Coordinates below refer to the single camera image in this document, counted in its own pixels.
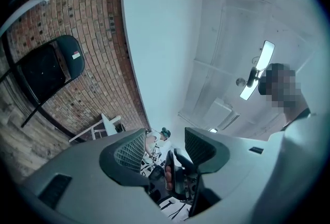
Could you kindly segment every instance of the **hand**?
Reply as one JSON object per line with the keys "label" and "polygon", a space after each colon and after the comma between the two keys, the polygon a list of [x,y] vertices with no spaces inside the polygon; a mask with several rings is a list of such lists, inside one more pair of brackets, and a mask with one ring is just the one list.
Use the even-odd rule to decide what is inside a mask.
{"label": "hand", "polygon": [[173,189],[173,183],[172,183],[172,172],[170,166],[166,166],[165,168],[165,181],[166,181],[166,190],[171,191]]}

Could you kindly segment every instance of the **black folding chair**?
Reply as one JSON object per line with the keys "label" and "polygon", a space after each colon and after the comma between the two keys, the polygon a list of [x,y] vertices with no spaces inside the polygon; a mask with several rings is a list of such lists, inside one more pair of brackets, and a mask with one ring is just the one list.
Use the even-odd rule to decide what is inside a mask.
{"label": "black folding chair", "polygon": [[[65,60],[70,75],[67,81],[56,51],[60,51]],[[58,90],[80,76],[84,67],[85,62],[79,43],[69,35],[60,36],[43,44],[16,62],[0,78],[0,83],[12,72],[24,94],[36,106],[21,127],[24,127]]]}

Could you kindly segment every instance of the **wooden floor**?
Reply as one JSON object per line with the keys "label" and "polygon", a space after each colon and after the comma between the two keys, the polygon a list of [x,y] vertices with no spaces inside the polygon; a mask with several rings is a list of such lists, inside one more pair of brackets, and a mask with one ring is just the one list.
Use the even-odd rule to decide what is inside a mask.
{"label": "wooden floor", "polygon": [[[8,64],[0,43],[0,76]],[[0,84],[0,157],[17,183],[70,146],[68,137],[36,113],[22,129],[33,110],[12,75]]]}

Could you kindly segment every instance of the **red brick wall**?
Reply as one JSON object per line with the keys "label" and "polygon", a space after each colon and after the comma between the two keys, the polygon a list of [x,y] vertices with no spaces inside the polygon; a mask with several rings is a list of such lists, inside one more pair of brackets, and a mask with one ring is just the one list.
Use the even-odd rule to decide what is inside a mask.
{"label": "red brick wall", "polygon": [[148,127],[125,42],[120,0],[50,0],[22,15],[7,31],[14,60],[61,35],[72,35],[85,70],[43,108],[77,134],[100,120],[122,116],[126,129]]}

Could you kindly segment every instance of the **light fixture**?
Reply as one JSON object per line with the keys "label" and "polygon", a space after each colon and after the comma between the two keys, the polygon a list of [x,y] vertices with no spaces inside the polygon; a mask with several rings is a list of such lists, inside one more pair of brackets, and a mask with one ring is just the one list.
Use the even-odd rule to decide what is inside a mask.
{"label": "light fixture", "polygon": [[[263,73],[262,69],[265,69],[269,64],[270,59],[272,58],[272,55],[274,53],[274,49],[275,49],[275,44],[269,42],[268,40],[266,40],[265,43],[263,44],[262,52],[256,66],[257,70],[260,71],[257,74],[258,78],[260,78]],[[253,85],[251,87],[245,86],[244,90],[241,92],[240,97],[243,98],[244,100],[248,100],[249,97],[252,95],[253,91],[258,86],[258,83],[259,83],[258,80],[256,80],[253,82]]]}

